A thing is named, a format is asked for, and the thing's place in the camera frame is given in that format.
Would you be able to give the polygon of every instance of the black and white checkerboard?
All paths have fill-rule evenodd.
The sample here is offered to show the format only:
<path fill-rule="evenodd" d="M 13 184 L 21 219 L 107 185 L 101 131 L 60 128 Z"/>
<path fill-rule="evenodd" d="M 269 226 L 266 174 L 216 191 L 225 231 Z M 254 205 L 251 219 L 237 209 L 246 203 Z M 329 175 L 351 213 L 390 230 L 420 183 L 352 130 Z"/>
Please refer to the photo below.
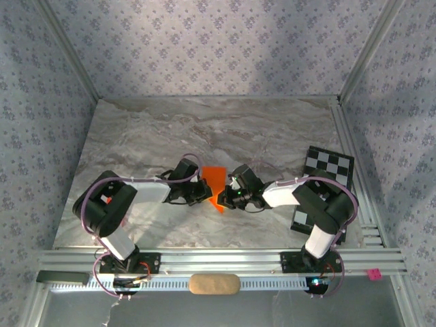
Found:
<path fill-rule="evenodd" d="M 310 146 L 303 171 L 304 176 L 310 175 L 317 168 L 329 173 L 338 183 L 351 191 L 354 170 L 353 157 Z M 313 225 L 312 218 L 300 206 L 297 206 L 291 229 L 310 235 Z M 344 240 L 345 234 L 339 239 L 338 244 Z"/>

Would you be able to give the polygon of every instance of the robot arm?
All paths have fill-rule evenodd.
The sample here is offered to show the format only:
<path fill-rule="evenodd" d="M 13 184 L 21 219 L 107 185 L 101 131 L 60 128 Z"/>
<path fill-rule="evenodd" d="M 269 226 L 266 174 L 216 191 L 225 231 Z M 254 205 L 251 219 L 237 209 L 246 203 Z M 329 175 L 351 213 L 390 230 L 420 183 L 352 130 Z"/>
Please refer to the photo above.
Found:
<path fill-rule="evenodd" d="M 249 203 L 257 208 L 271 209 L 283 205 L 301 205 L 315 222 L 312 233 L 302 248 L 305 264 L 315 266 L 328 253 L 336 235 L 354 211 L 352 199 L 337 186 L 317 181 L 332 180 L 327 173 L 316 170 L 303 182 L 263 183 L 247 166 L 231 173 L 232 184 L 219 195 L 218 203 L 244 210 Z"/>
<path fill-rule="evenodd" d="M 137 183 L 134 179 L 126 181 L 112 171 L 105 171 L 77 199 L 73 205 L 73 213 L 81 219 L 82 205 L 89 190 L 104 179 L 112 179 L 92 192 L 86 203 L 84 224 L 110 250 L 119 261 L 120 267 L 131 272 L 136 265 L 139 250 L 121 226 L 129 207 L 143 202 L 180 204 L 175 202 L 179 198 L 191 206 L 211 197 L 212 191 L 203 179 L 195 177 L 177 183 L 189 179 L 197 169 L 194 162 L 183 158 L 174 170 L 168 170 L 154 178 L 156 183 Z"/>

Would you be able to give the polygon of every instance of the tan sponge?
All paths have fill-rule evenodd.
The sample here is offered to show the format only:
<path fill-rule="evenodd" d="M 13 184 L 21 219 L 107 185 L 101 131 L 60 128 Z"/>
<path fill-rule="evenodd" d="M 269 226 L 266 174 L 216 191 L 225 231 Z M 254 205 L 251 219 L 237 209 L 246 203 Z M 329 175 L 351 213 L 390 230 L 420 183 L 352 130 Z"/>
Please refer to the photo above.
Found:
<path fill-rule="evenodd" d="M 232 295 L 239 292 L 240 280 L 230 274 L 195 274 L 189 279 L 189 290 L 198 295 Z"/>

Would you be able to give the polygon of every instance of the bracket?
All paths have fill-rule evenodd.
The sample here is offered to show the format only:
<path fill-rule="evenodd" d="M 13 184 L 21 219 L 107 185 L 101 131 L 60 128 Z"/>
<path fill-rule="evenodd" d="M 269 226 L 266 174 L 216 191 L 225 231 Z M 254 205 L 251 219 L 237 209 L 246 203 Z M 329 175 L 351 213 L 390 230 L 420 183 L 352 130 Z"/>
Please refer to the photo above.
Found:
<path fill-rule="evenodd" d="M 313 267 L 312 271 L 307 271 L 307 266 L 302 260 L 301 252 L 281 252 L 280 265 L 283 274 L 307 274 L 307 273 L 327 273 L 326 265 L 329 264 L 333 267 L 335 273 L 341 273 L 342 267 L 339 261 L 339 256 L 333 251 L 329 251 L 320 264 Z"/>
<path fill-rule="evenodd" d="M 147 268 L 140 262 L 145 262 L 149 265 L 150 273 L 156 275 L 159 273 L 159 267 L 161 265 L 161 254 L 152 252 L 140 252 L 135 256 L 136 264 L 133 264 L 126 271 L 126 267 L 122 265 L 116 258 L 112 256 L 107 256 L 102 259 L 102 264 L 100 265 L 100 274 L 139 274 L 143 275 L 147 273 Z"/>

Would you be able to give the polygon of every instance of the floral patterned wall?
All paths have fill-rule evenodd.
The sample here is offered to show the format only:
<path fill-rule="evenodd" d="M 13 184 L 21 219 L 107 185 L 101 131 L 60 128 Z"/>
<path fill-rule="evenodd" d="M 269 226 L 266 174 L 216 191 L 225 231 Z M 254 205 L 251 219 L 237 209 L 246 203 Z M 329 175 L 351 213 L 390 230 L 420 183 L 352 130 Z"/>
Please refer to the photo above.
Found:
<path fill-rule="evenodd" d="M 50 0 L 102 97 L 338 94 L 385 0 Z"/>
<path fill-rule="evenodd" d="M 436 326 L 434 0 L 406 0 L 345 108 L 385 227 Z"/>
<path fill-rule="evenodd" d="M 0 326 L 16 326 L 94 105 L 30 1 L 0 1 L 0 12 Z"/>

